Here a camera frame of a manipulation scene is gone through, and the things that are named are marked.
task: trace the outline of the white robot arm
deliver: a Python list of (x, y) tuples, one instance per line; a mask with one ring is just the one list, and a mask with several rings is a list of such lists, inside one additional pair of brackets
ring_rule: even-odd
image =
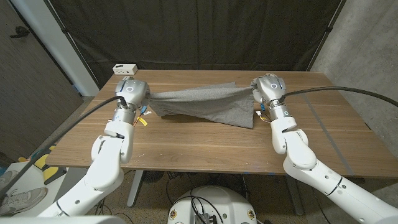
[(276, 153), (287, 153), (283, 166), (288, 175), (316, 188), (360, 223), (398, 223), (398, 209), (324, 165), (308, 147), (307, 135), (293, 130), (297, 124), (279, 102), (286, 92), (282, 78), (266, 74), (251, 86), (254, 99), (268, 106), (272, 145)]
[(84, 215), (123, 181), (120, 163), (129, 162), (132, 154), (136, 110), (147, 104), (149, 86), (146, 82), (123, 78), (116, 87), (116, 96), (123, 96), (127, 106), (118, 101), (112, 121), (105, 127), (91, 149), (93, 163), (87, 174), (63, 197), (44, 210), (39, 217)]

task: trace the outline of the black backdrop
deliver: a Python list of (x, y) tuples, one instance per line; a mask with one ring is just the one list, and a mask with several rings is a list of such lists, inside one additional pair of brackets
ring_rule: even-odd
[(102, 87), (139, 69), (306, 70), (340, 0), (52, 1)]

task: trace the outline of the shoe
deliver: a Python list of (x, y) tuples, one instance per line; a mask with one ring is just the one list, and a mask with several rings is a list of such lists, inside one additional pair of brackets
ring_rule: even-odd
[(0, 190), (3, 189), (7, 184), (18, 174), (18, 171), (10, 170), (5, 172), (0, 177)]
[(46, 187), (16, 195), (5, 196), (0, 206), (0, 215), (24, 212), (37, 205), (47, 194)]

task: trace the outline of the gray cloth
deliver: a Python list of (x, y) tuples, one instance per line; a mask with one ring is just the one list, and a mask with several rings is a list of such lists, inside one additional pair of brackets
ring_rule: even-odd
[(251, 87), (235, 82), (181, 91), (152, 93), (149, 106), (158, 116), (185, 114), (217, 123), (253, 128)]

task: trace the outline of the wooden table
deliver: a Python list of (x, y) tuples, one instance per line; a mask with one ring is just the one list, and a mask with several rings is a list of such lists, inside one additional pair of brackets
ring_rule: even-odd
[[(320, 72), (273, 72), (283, 77), (288, 91), (331, 86)], [(175, 91), (218, 83), (248, 86), (259, 71), (139, 70), (134, 78), (146, 81), (151, 92)], [(113, 75), (86, 111), (114, 96), (118, 81)], [(286, 104), (308, 135), (319, 160), (345, 176), (398, 177), (398, 161), (366, 126), (338, 91), (290, 96)], [(48, 156), (53, 166), (88, 167), (91, 147), (113, 117), (110, 103), (76, 125)], [(148, 126), (136, 126), (134, 150), (122, 167), (142, 170), (284, 174), (286, 155), (278, 155), (271, 143), (271, 127), (254, 117), (246, 129), (184, 115), (144, 116)]]

